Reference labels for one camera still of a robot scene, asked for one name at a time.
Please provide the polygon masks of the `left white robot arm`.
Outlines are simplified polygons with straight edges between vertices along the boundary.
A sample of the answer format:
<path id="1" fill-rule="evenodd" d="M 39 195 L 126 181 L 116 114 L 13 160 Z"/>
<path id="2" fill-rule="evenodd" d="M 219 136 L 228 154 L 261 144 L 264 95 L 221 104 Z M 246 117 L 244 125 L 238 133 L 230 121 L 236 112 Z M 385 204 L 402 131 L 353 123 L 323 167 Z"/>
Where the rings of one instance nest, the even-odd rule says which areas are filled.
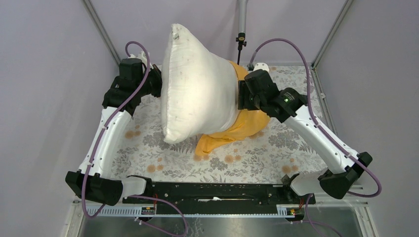
<path id="1" fill-rule="evenodd" d="M 145 60 L 127 58 L 119 64 L 119 75 L 104 95 L 101 120 L 91 147 L 76 172 L 69 171 L 65 182 L 79 198 L 113 206 L 134 195 L 140 202 L 153 198 L 151 179 L 130 175 L 113 179 L 112 163 L 124 130 L 143 96 L 161 94 L 161 71 Z"/>

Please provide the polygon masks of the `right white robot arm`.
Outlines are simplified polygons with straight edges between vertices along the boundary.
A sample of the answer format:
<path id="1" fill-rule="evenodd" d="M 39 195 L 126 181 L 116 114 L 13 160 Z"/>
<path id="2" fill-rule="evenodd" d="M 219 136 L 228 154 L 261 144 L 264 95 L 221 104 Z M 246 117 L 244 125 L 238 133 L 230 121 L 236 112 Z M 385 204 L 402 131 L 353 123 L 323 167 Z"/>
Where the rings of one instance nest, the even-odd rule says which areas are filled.
<path id="1" fill-rule="evenodd" d="M 304 195 L 324 191 L 343 199 L 372 162 L 369 153 L 359 153 L 333 134 L 314 114 L 307 97 L 293 88 L 279 90 L 269 73 L 258 69 L 238 83 L 240 110 L 259 110 L 295 131 L 323 159 L 327 168 L 316 173 L 284 176 L 284 199 L 298 202 Z"/>

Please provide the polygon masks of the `orange pillowcase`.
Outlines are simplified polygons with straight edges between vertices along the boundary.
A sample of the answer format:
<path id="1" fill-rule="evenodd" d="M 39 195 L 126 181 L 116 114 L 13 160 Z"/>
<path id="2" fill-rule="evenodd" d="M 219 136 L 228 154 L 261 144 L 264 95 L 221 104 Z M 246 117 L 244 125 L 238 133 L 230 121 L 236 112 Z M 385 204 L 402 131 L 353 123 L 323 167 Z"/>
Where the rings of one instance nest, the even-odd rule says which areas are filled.
<path id="1" fill-rule="evenodd" d="M 235 122 L 225 131 L 203 134 L 195 148 L 199 157 L 210 154 L 214 149 L 236 141 L 242 141 L 263 130 L 271 118 L 260 110 L 240 110 Z"/>

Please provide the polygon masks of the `white pillow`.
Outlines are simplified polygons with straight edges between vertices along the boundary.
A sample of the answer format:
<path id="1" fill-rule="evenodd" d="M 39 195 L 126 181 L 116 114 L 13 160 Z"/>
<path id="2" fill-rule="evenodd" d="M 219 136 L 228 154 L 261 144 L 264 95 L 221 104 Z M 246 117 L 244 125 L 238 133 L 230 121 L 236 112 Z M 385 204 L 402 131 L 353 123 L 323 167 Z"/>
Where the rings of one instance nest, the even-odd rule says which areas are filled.
<path id="1" fill-rule="evenodd" d="M 185 26 L 171 25 L 162 63 L 164 141 L 230 128 L 238 116 L 236 64 L 211 53 Z"/>

